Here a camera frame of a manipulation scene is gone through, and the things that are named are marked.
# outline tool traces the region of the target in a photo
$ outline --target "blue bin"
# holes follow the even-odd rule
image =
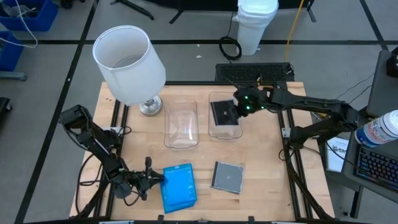
[[[160,183],[165,213],[192,207],[197,201],[191,164],[163,169],[165,180]]]
[[[0,31],[0,37],[12,43],[21,44],[11,33],[11,31]],[[12,72],[17,65],[24,47],[16,46],[0,40],[3,47],[0,50],[0,71]]]
[[[3,0],[3,3],[12,7],[16,6],[15,0]],[[24,17],[24,21],[31,31],[48,31],[58,13],[56,5],[51,0],[18,0],[19,5],[29,8],[40,7],[40,12],[35,18]],[[19,17],[0,16],[2,23],[9,30],[26,30]]]

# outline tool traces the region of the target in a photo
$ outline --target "yellow cable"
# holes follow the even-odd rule
[[[300,6],[298,7],[298,11],[297,11],[297,14],[296,14],[296,18],[294,18],[292,29],[290,30],[289,38],[287,39],[284,62],[286,62],[286,60],[287,60],[287,52],[289,51],[289,43],[290,43],[290,40],[292,38],[293,31],[294,31],[294,28],[296,26],[297,19],[299,18],[299,15],[300,15],[300,12],[301,12],[301,8],[303,7],[303,3],[304,3],[304,0],[301,0]]]

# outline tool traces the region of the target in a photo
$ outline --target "silver lamp base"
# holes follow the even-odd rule
[[[139,104],[139,110],[145,116],[156,116],[162,111],[162,100],[160,97],[155,96],[152,99],[146,101],[145,103]]]

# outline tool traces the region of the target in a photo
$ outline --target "black keyboard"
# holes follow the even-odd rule
[[[294,81],[290,63],[233,63],[217,64],[216,81],[254,82],[261,75],[261,81]]]
[[[383,187],[389,185],[393,190],[398,191],[397,160],[361,147],[356,165],[360,169],[355,169],[354,175]]]

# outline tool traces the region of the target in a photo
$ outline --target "lamp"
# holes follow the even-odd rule
[[[162,110],[157,94],[166,81],[166,71],[148,35],[134,26],[113,27],[94,43],[94,60],[112,95],[141,112],[155,116]]]

